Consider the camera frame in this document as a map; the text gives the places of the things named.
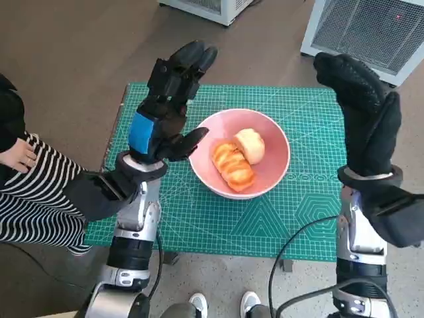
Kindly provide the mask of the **person's hand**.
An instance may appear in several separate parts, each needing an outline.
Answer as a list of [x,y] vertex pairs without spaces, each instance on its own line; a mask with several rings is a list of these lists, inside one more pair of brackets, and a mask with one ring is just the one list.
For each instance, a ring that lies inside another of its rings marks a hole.
[[18,138],[10,149],[2,151],[1,164],[21,173],[27,173],[36,165],[34,147]]

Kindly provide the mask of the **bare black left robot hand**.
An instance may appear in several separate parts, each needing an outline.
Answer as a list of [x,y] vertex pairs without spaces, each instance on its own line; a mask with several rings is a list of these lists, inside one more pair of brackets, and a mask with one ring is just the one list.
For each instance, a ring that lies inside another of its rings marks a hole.
[[129,131],[130,155],[138,162],[153,164],[167,159],[188,158],[209,129],[200,127],[186,135],[187,103],[195,98],[199,81],[213,65],[218,49],[194,40],[167,60],[157,59],[148,95],[138,106]]

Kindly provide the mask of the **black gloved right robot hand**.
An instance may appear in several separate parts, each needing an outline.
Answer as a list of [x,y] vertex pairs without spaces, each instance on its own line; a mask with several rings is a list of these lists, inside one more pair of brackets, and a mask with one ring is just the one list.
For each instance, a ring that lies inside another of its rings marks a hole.
[[346,54],[318,53],[313,66],[317,81],[335,92],[343,113],[347,167],[362,177],[390,174],[401,126],[399,93]]

